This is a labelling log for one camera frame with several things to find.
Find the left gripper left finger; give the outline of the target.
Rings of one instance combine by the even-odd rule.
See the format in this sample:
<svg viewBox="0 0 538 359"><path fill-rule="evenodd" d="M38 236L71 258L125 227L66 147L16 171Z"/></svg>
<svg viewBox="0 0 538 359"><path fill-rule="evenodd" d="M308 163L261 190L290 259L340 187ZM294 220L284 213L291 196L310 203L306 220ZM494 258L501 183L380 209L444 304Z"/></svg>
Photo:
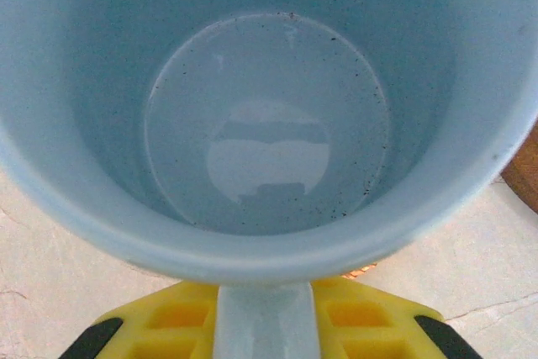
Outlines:
<svg viewBox="0 0 538 359"><path fill-rule="evenodd" d="M96 319L62 358L211 358L219 287L183 281Z"/></svg>

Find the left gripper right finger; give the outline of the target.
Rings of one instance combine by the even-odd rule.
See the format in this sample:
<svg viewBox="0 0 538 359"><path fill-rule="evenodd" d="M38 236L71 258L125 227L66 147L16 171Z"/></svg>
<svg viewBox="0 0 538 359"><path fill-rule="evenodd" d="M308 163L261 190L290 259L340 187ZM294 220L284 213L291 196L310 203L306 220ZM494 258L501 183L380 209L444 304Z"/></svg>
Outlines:
<svg viewBox="0 0 538 359"><path fill-rule="evenodd" d="M343 277L313 281L323 358L473 359L436 310Z"/></svg>

